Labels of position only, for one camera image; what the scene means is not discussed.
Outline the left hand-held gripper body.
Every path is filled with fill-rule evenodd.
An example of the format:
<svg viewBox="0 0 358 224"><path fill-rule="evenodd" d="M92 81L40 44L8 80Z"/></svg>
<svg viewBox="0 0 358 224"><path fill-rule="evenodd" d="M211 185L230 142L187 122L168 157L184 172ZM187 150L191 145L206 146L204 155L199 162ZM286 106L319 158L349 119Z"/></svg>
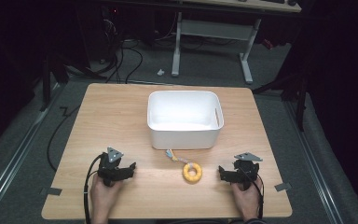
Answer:
<svg viewBox="0 0 358 224"><path fill-rule="evenodd" d="M123 154L112 147L101 155L98 169L98 176L103 180L107 187L112 187L115 182L123 179L123 174L119 168Z"/></svg>

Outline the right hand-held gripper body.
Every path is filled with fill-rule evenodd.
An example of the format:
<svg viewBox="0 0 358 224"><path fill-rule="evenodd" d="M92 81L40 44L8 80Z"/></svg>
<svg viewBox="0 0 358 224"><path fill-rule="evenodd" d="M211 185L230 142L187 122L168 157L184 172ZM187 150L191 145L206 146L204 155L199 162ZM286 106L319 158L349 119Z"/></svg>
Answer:
<svg viewBox="0 0 358 224"><path fill-rule="evenodd" d="M244 152L235 156L233 163L236 170L233 182L242 184L243 189L248 189L257 180L259 162L261 158L250 152Z"/></svg>

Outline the person's right hand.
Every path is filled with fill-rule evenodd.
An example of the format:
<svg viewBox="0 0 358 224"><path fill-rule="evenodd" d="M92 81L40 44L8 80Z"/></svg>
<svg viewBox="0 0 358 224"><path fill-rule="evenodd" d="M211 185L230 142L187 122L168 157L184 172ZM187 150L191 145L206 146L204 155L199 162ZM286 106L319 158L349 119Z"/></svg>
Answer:
<svg viewBox="0 0 358 224"><path fill-rule="evenodd" d="M249 187L247 190L241 189L241 184L231 184L234 201L238 208L241 217L244 222L258 217L258 209L260 204L259 190L263 187L263 184L259 179L255 181L255 184Z"/></svg>

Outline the white plastic bin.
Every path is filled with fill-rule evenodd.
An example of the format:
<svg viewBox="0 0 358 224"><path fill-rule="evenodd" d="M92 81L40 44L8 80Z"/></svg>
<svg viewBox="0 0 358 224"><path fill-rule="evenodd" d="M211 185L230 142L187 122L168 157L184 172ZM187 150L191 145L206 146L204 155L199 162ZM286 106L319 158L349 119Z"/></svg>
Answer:
<svg viewBox="0 0 358 224"><path fill-rule="evenodd" d="M205 149L215 145L224 116L212 91L154 91L147 125L155 149Z"/></svg>

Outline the black metal stand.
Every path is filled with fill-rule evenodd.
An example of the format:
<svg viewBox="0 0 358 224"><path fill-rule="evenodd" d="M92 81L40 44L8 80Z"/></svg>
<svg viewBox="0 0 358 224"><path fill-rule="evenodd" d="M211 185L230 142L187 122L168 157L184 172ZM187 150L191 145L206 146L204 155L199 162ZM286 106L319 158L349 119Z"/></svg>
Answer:
<svg viewBox="0 0 358 224"><path fill-rule="evenodd" d="M69 80L65 69L65 60L59 54L49 54L43 61L42 73L42 111L45 111L51 102L51 76L54 76L59 84L66 84Z"/></svg>
<svg viewBox="0 0 358 224"><path fill-rule="evenodd" d="M283 101L296 101L295 120L297 128L303 132L304 111L306 109L306 92L308 78L302 75L291 75L278 78L262 87L252 90L253 94L260 94L267 90L282 89L281 98Z"/></svg>

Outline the dark computer tower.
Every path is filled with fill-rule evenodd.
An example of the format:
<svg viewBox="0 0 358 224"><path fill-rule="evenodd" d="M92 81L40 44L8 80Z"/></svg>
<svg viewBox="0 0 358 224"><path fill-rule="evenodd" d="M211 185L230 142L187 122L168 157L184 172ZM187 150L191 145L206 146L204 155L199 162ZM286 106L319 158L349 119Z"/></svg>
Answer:
<svg viewBox="0 0 358 224"><path fill-rule="evenodd" d="M107 44L106 60L112 63L122 44L123 22L117 7L101 6L103 35Z"/></svg>

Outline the white-framed desk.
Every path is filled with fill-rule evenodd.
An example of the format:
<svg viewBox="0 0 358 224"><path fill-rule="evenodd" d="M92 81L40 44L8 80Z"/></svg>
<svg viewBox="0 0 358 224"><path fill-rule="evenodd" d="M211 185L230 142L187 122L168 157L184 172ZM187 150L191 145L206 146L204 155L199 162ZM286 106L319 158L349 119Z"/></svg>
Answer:
<svg viewBox="0 0 358 224"><path fill-rule="evenodd" d="M298 0L178 0L181 6L203 4L214 7L232 7L233 9L249 9L251 12L300 13L302 8ZM212 37L228 40L240 40L246 43L244 52L239 54L241 69L247 84L253 83L248 64L248 57L255 42L262 19L257 16L250 22L231 22L222 19L184 19L177 13L175 49L172 58L172 76L180 74L181 37L183 35Z"/></svg>

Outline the metal floor rail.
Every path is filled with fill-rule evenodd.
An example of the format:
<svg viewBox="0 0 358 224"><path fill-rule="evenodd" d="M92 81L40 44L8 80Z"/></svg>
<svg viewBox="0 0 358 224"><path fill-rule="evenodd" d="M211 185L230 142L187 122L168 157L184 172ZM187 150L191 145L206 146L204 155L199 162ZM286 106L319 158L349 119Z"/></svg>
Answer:
<svg viewBox="0 0 358 224"><path fill-rule="evenodd" d="M38 96L19 112L0 137L0 202L30 151L51 104L64 87L64 84L54 84L50 102L45 104L42 102L42 87L38 86L35 89Z"/></svg>
<svg viewBox="0 0 358 224"><path fill-rule="evenodd" d="M296 123L295 106L290 102L282 103L292 125L295 128L297 138L300 141L301 149L305 157L306 164L310 171L313 184L318 192L319 198L323 204L324 211L328 216L330 224L344 224L341 214L338 211L336 202L333 198L330 188L328 187L324 175L311 151L310 143L307 136L300 130Z"/></svg>

